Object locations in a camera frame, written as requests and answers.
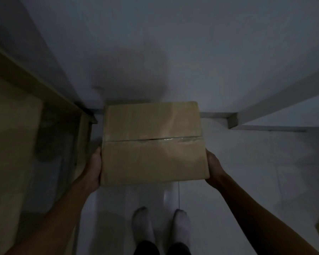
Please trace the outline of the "person's right forearm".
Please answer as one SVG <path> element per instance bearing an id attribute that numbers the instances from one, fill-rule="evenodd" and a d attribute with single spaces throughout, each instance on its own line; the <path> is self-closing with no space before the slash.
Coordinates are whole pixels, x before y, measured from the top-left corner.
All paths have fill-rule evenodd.
<path id="1" fill-rule="evenodd" d="M 313 246 L 256 202 L 228 174 L 217 176 L 214 182 L 258 255 L 319 255 Z"/>

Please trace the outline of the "person's white sock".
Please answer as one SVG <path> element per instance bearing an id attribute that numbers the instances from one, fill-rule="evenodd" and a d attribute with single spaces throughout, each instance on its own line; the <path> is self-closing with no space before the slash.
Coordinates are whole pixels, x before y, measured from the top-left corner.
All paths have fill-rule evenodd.
<path id="1" fill-rule="evenodd" d="M 191 222 L 184 210 L 177 209 L 171 223 L 170 243 L 191 244 Z"/>
<path id="2" fill-rule="evenodd" d="M 136 244 L 148 241 L 155 244 L 155 235 L 152 221 L 147 207 L 138 208 L 132 216 L 133 239 Z"/>

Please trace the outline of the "person's right hand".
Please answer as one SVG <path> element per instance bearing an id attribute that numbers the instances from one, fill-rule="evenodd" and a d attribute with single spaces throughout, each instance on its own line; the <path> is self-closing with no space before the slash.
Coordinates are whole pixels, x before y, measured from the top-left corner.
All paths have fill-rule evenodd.
<path id="1" fill-rule="evenodd" d="M 224 179 L 227 178 L 227 174 L 221 166 L 218 158 L 210 152 L 208 149 L 206 151 L 206 157 L 208 162 L 209 178 L 205 181 L 214 189 L 218 191 L 222 189 Z"/>

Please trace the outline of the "wooden cabinet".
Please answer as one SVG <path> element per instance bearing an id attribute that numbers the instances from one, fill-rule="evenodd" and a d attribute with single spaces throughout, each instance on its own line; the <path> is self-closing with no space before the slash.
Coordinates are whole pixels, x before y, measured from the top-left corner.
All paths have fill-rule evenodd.
<path id="1" fill-rule="evenodd" d="M 0 255 L 82 172 L 96 123 L 0 48 Z"/>

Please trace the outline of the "person's left white sock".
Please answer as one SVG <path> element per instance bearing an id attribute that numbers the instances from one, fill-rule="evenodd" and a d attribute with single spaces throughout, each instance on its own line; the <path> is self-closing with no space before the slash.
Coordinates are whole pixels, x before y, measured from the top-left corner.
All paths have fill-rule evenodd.
<path id="1" fill-rule="evenodd" d="M 138 208 L 132 216 L 133 239 L 136 244 L 148 241 L 155 244 L 155 235 L 152 221 L 147 207 Z"/>

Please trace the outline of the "person's right white sock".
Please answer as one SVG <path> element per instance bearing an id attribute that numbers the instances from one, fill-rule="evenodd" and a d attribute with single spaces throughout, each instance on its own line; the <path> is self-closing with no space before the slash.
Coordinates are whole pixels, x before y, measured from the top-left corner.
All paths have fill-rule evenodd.
<path id="1" fill-rule="evenodd" d="M 170 243 L 191 244 L 191 222 L 184 210 L 177 209 L 171 223 Z"/>

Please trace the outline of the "person's left forearm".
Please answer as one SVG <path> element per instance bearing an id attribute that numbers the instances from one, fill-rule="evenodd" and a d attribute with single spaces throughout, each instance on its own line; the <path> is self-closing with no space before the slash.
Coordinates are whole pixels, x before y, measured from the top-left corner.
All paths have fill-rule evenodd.
<path id="1" fill-rule="evenodd" d="M 98 176 L 77 178 L 46 213 L 39 227 L 4 255 L 64 255 L 81 210 L 98 187 Z"/>

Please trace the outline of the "person's left hand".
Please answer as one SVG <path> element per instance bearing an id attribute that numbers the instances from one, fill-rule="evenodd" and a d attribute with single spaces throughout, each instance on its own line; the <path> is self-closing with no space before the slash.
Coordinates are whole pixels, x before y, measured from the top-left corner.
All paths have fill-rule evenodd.
<path id="1" fill-rule="evenodd" d="M 88 159 L 83 172 L 79 176 L 79 182 L 85 194 L 90 195 L 99 188 L 101 169 L 101 146 L 98 146 Z"/>

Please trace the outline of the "brown cardboard box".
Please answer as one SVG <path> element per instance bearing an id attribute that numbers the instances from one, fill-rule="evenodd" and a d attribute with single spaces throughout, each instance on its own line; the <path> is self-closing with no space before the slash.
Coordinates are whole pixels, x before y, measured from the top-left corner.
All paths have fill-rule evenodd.
<path id="1" fill-rule="evenodd" d="M 208 179 L 198 103 L 104 107 L 101 186 Z"/>

